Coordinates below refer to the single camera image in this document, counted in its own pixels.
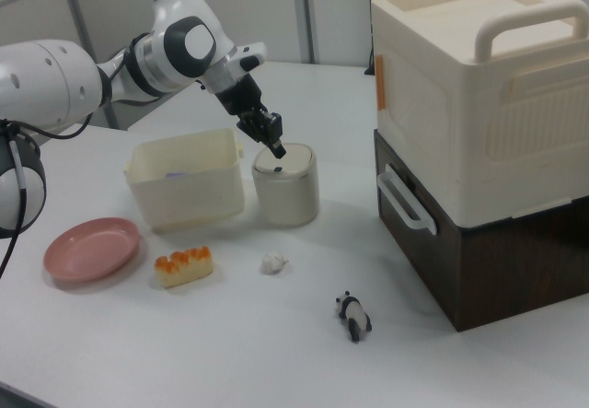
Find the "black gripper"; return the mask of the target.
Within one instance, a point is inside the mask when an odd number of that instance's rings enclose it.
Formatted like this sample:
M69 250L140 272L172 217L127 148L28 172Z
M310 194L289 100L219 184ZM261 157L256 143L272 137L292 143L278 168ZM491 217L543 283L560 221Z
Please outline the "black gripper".
M281 138L283 123L280 114L266 113L261 103L261 90L251 75L243 76L232 87L216 94L225 110L237 117L237 127L252 140L268 147L281 159L286 155Z

